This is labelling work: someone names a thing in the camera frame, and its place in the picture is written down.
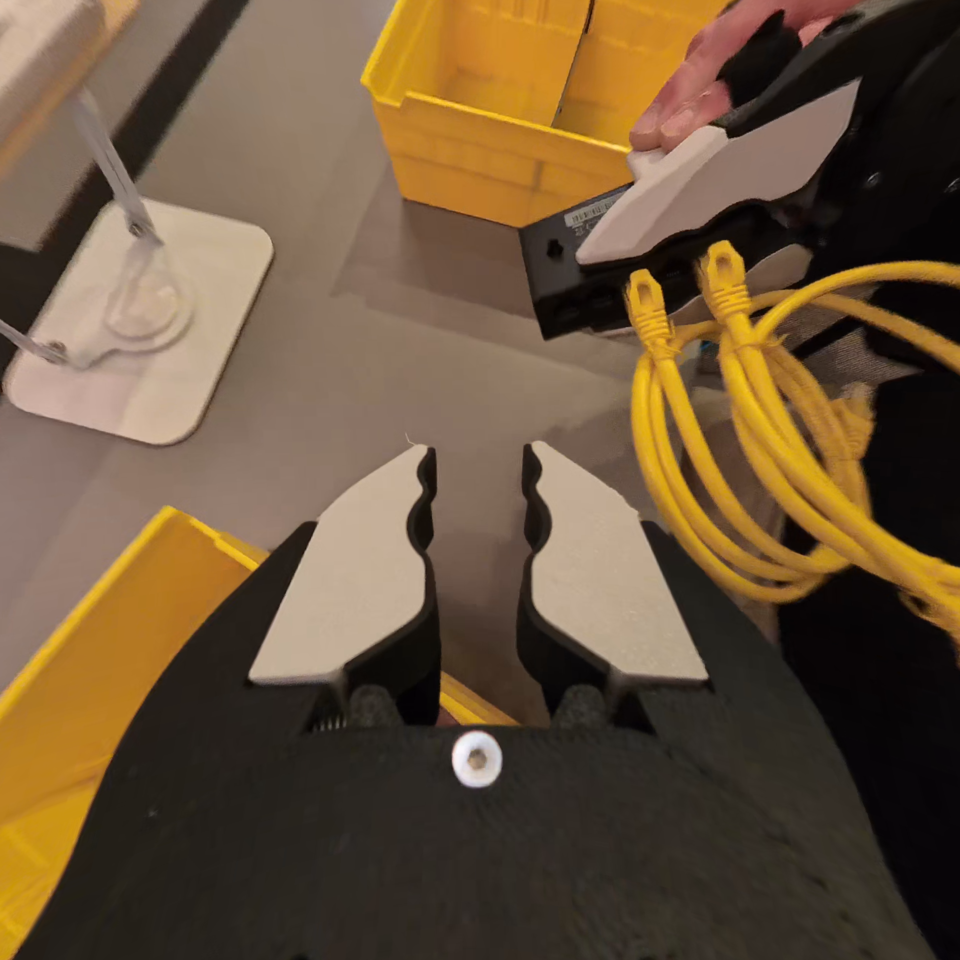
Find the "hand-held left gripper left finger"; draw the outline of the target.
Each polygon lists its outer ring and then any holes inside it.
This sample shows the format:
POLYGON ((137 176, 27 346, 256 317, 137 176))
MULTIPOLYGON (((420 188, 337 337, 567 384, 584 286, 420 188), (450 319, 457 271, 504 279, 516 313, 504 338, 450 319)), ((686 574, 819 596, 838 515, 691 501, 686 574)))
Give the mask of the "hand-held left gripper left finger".
POLYGON ((346 707, 385 690, 407 725, 440 713, 442 642, 428 548, 436 450, 410 445, 356 482, 316 521, 247 679, 320 686, 346 707))

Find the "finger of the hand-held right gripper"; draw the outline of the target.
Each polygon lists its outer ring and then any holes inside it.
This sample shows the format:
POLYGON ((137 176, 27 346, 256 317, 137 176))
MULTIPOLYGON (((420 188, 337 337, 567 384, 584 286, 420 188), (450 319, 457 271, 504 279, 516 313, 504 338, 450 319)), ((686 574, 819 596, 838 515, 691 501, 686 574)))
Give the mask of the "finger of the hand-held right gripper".
POLYGON ((591 229, 578 264, 642 257, 738 204, 777 201, 804 187, 846 131, 859 86, 854 79, 734 138, 703 126, 669 152, 629 154, 633 185, 591 229))
POLYGON ((794 288, 810 270, 813 251, 807 246, 766 250, 746 246, 746 287, 751 298, 794 288))

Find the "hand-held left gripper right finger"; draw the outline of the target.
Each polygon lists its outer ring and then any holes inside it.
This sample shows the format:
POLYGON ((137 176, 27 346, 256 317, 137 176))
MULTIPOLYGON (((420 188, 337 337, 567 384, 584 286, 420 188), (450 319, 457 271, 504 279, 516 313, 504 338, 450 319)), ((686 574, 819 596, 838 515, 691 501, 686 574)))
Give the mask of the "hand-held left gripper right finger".
POLYGON ((643 528, 612 487, 543 440, 521 458, 523 566, 515 645, 550 716, 572 689, 607 714, 646 688, 710 680, 643 528))

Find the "black network switch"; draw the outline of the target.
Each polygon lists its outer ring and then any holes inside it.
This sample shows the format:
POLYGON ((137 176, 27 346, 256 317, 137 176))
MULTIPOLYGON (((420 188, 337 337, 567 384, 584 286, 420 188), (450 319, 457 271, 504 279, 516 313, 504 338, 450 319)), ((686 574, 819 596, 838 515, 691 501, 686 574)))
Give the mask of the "black network switch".
POLYGON ((762 246, 766 251, 806 246, 798 231, 781 222, 773 211, 749 202, 719 214, 699 230, 662 241, 640 257, 580 266, 576 254, 581 244, 627 189, 622 185, 519 230, 534 315, 545 340, 577 331, 607 336, 628 331, 625 288, 638 270, 648 271, 658 282, 673 324, 702 323, 711 314, 695 266, 714 243, 728 241, 734 246, 745 269, 747 246, 762 246))

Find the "yellow plastic bin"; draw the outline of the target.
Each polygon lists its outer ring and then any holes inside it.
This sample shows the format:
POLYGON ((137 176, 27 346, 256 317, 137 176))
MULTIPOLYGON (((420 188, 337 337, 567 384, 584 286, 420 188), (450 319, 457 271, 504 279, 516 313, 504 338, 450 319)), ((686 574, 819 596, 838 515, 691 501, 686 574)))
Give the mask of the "yellow plastic bin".
POLYGON ((630 181, 720 1, 399 1, 362 76, 404 199, 521 228, 630 181))
POLYGON ((524 886, 456 781, 430 666, 259 687, 247 671, 316 524, 258 569, 169 515, 2 698, 13 958, 509 958, 524 886))

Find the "person's right hand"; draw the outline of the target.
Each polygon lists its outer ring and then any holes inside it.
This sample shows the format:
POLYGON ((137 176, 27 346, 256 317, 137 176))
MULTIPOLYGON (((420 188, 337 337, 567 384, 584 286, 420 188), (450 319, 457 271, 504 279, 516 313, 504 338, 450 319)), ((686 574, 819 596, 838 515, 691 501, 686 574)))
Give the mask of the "person's right hand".
POLYGON ((736 2, 692 38, 682 63, 630 129, 630 149, 672 151, 726 114, 731 96, 718 73, 777 12, 783 12, 784 25, 806 46, 855 5, 855 1, 736 2))

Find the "person's dark clothing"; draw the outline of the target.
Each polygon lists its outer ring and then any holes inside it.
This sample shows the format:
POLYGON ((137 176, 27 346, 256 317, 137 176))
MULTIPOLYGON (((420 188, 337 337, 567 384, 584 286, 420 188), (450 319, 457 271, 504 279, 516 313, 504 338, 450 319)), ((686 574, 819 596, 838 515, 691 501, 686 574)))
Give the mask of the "person's dark clothing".
MULTIPOLYGON (((869 333, 920 367, 881 385, 863 468, 877 522, 958 566, 958 374, 869 333)), ((853 568, 778 617, 783 654, 838 744, 913 918, 959 956, 959 673, 950 638, 894 587, 853 568)))

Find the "white stand base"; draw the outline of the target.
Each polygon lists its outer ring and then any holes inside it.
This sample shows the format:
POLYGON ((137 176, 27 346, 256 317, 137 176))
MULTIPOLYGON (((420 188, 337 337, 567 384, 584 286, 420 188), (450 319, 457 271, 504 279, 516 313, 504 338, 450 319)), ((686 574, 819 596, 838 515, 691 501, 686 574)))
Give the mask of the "white stand base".
POLYGON ((17 347, 3 392, 22 412, 151 447, 193 434, 271 266, 259 226, 138 191, 96 102, 73 102, 111 188, 17 347))

